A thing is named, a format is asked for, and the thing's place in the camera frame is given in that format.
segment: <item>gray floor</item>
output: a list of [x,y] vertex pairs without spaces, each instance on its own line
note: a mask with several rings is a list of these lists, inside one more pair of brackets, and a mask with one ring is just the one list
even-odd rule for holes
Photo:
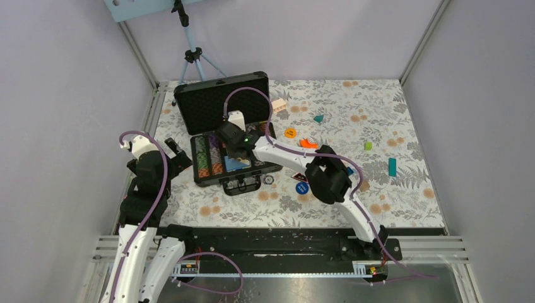
[[[158,303],[272,303],[272,302],[461,302],[453,272],[446,265],[420,265],[412,268],[440,279],[414,279],[369,287],[354,285],[363,280],[347,278],[246,278],[244,289],[237,295],[221,296],[180,287],[168,282]],[[390,266],[389,278],[407,276],[397,266]],[[232,290],[238,279],[196,278],[190,283],[217,290]]]

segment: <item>small gear-shaped object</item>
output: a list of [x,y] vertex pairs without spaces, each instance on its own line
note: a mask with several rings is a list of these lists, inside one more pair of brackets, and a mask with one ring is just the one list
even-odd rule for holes
[[273,182],[275,182],[275,179],[273,178],[272,175],[267,175],[266,177],[264,177],[264,184],[265,185],[272,185]]

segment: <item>white wall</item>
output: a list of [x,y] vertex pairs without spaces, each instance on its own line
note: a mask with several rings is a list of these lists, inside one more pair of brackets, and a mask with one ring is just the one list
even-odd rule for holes
[[72,303],[151,88],[102,1],[0,1],[0,301]]
[[[263,70],[272,79],[369,79],[400,77],[439,2],[205,0],[185,10],[197,46],[229,75]],[[178,14],[128,23],[156,77],[179,79],[189,46]],[[199,79],[188,68],[186,78]]]
[[405,86],[485,302],[535,302],[535,1],[453,1]]

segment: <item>floral tablecloth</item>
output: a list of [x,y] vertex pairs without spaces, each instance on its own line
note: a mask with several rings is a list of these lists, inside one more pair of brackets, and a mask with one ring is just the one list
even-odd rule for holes
[[[169,137],[191,155],[184,122],[172,107],[168,92],[156,129],[156,139]],[[308,138],[327,144],[336,153],[360,164],[365,181],[358,196],[372,216],[386,227],[443,227],[432,182],[416,137],[403,91],[397,80],[270,81],[271,100],[283,98],[288,109],[273,116],[278,138],[298,145]],[[324,115],[318,124],[312,118]],[[283,135],[295,128],[297,137]],[[364,143],[373,143],[371,151]],[[397,177],[388,176],[388,159],[397,159]],[[227,196],[221,186],[201,188],[189,168],[172,181],[172,196],[162,225],[179,223],[195,227],[348,227],[331,205],[311,192],[295,191],[293,172],[272,174],[274,183],[253,193]],[[351,176],[354,182],[356,175]]]

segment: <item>tripod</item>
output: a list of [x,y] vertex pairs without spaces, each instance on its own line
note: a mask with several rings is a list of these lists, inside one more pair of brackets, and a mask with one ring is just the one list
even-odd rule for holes
[[[175,4],[173,6],[173,10],[171,10],[171,13],[174,12],[178,12],[180,16],[180,24],[182,24],[182,27],[184,28],[187,43],[189,44],[189,50],[185,52],[185,62],[182,67],[182,74],[180,76],[179,85],[184,82],[185,71],[187,69],[187,65],[190,63],[195,64],[197,72],[199,73],[199,77],[201,77],[201,81],[206,80],[206,75],[204,74],[203,66],[201,65],[201,57],[204,58],[206,62],[210,63],[212,67],[217,69],[217,71],[220,72],[223,76],[227,77],[225,72],[223,72],[221,68],[217,64],[215,64],[214,61],[212,61],[212,59],[210,59],[206,54],[203,54],[203,50],[200,47],[197,47],[195,45],[193,34],[191,33],[189,28],[189,16],[185,13],[182,0],[175,0]],[[175,106],[176,104],[177,101],[173,100],[172,105]]]

